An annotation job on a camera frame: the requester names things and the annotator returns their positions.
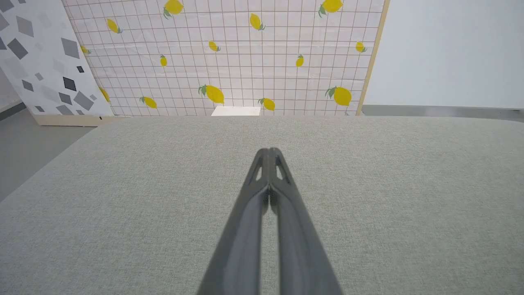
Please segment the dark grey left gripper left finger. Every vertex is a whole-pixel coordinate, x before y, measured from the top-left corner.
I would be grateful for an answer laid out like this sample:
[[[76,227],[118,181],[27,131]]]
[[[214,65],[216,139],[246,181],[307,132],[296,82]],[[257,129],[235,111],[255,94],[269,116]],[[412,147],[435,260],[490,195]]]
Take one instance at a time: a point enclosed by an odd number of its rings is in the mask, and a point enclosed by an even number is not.
[[[198,295],[260,293],[262,217],[269,205],[269,150],[257,151]]]

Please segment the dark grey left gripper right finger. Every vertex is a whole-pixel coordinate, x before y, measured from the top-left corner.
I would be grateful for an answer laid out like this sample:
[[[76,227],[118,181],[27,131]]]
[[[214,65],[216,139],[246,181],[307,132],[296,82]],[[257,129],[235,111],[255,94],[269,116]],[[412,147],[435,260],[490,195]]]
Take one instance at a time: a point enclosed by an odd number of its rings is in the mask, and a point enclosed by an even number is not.
[[[341,295],[333,267],[276,147],[270,149],[270,206],[277,216],[281,295]]]

